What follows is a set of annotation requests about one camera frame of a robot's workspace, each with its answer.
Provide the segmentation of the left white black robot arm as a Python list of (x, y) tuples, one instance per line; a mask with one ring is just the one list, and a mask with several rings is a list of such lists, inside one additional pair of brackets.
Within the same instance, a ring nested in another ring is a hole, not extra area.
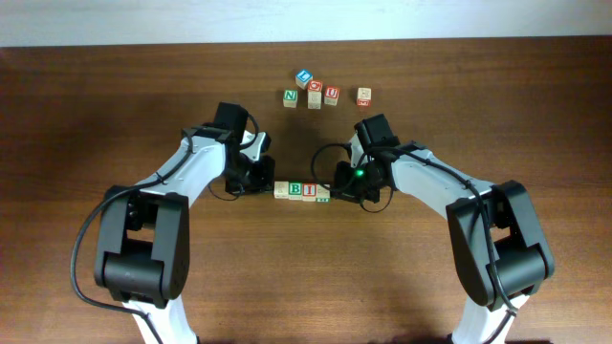
[(190, 264), (189, 209), (217, 178), (228, 198), (273, 184), (269, 136), (248, 132), (253, 116), (222, 102), (213, 121), (187, 128), (177, 151), (150, 177), (109, 188), (100, 217), (94, 278), (132, 314), (147, 343), (196, 343), (182, 291)]

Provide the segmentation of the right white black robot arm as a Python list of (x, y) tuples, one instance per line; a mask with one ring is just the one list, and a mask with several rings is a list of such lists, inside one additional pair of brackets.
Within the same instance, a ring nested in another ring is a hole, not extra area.
[(452, 343), (502, 343), (518, 310), (556, 267), (527, 189), (475, 179), (425, 146), (402, 144), (384, 115), (358, 122), (344, 144), (332, 194), (377, 203), (381, 191), (412, 196), (448, 222), (454, 266), (467, 294)]

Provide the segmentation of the green-sided plain wooden block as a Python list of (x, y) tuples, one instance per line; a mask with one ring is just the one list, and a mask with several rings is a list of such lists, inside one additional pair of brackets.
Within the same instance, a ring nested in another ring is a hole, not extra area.
[(331, 193), (323, 185), (317, 185), (316, 202), (317, 203), (329, 203), (331, 200)]

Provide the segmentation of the yellow-sided plain wooden block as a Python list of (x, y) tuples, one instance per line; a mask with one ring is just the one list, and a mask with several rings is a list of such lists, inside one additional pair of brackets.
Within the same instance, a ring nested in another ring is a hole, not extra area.
[(289, 183), (287, 181), (275, 181), (273, 185), (273, 196), (276, 199), (288, 199)]

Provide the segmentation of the green B wooden block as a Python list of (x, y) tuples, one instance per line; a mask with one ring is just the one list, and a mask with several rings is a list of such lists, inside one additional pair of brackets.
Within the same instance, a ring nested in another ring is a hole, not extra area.
[(289, 182), (288, 186), (288, 199), (292, 201), (301, 201), (303, 184), (299, 182)]

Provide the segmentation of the red I wooden block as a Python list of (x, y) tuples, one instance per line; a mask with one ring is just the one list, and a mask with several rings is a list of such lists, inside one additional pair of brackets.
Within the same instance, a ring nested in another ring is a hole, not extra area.
[(317, 200), (316, 183), (304, 183), (302, 185), (302, 200), (304, 202), (315, 202)]

